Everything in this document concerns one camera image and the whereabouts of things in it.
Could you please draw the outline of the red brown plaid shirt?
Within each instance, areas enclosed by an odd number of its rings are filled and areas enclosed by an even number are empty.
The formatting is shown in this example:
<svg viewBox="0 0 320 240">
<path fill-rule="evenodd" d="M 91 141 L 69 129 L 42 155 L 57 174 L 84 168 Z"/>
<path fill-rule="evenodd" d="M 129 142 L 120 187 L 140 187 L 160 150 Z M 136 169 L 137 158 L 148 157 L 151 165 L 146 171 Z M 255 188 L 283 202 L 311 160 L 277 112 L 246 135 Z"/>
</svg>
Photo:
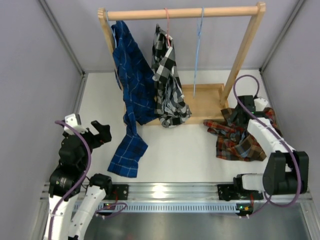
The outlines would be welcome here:
<svg viewBox="0 0 320 240">
<path fill-rule="evenodd" d="M 247 130 L 229 121 L 234 109 L 225 108 L 221 112 L 223 122 L 211 119 L 203 121 L 203 125 L 208 127 L 207 131 L 217 136 L 216 157 L 227 161 L 264 161 L 267 156 L 257 140 Z"/>
</svg>

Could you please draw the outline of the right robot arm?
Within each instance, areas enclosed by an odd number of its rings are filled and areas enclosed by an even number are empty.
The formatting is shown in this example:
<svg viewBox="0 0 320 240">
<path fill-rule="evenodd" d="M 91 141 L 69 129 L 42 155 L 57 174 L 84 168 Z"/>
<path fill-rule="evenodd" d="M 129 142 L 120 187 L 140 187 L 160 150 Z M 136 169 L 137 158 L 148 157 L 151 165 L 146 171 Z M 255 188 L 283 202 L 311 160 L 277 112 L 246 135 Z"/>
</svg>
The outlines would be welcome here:
<svg viewBox="0 0 320 240">
<path fill-rule="evenodd" d="M 243 199 L 251 191 L 265 192 L 269 196 L 304 194 L 308 189 L 309 156 L 287 144 L 273 127 L 273 120 L 264 112 L 267 105 L 263 98 L 252 95 L 237 97 L 237 106 L 231 120 L 245 127 L 266 155 L 263 173 L 246 173 L 236 177 L 238 183 L 232 192 Z"/>
</svg>

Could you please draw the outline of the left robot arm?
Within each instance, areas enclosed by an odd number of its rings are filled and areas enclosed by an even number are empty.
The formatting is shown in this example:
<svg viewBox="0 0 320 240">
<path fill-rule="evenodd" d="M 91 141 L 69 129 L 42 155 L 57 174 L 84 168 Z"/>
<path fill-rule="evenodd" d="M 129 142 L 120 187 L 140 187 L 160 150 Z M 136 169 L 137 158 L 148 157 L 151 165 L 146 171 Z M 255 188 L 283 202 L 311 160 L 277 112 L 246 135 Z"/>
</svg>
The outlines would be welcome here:
<svg viewBox="0 0 320 240">
<path fill-rule="evenodd" d="M 113 195 L 112 179 L 96 173 L 89 179 L 85 196 L 74 210 L 80 190 L 92 163 L 93 149 L 112 140 L 110 126 L 92 121 L 97 130 L 93 134 L 81 124 L 77 114 L 55 121 L 63 127 L 57 168 L 49 178 L 48 218 L 43 238 L 45 240 L 82 240 L 102 200 Z"/>
</svg>

